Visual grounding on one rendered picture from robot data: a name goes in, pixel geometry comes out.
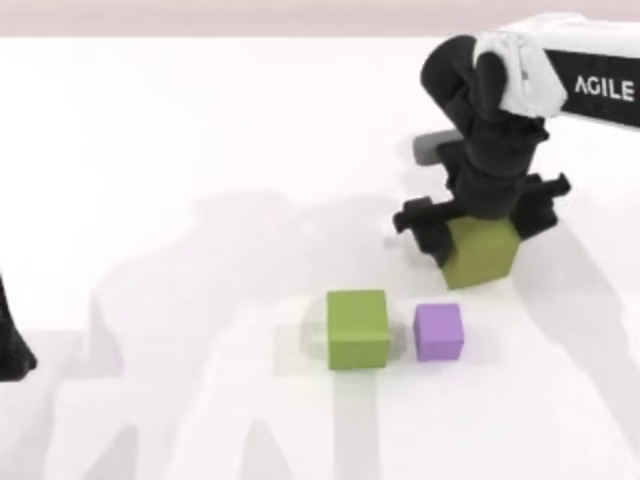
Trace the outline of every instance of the block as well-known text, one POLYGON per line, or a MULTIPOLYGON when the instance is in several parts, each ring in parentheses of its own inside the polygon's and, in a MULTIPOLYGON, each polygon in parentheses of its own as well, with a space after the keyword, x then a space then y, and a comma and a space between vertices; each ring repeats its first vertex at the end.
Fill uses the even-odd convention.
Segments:
POLYGON ((457 360, 464 346, 460 307, 448 303, 418 305, 413 333, 418 361, 457 360))
POLYGON ((509 219, 461 217, 447 223, 453 251, 442 267, 447 286, 454 290, 507 277, 521 243, 509 219))
POLYGON ((333 291, 327 294, 329 368, 383 368, 391 333, 384 291, 333 291))

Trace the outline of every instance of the black banner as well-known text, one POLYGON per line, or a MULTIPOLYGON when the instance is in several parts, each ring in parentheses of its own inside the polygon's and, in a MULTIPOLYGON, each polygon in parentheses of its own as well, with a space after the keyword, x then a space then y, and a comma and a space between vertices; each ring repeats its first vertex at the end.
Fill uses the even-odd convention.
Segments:
POLYGON ((640 59, 546 53, 569 94, 563 111, 640 127, 640 59))

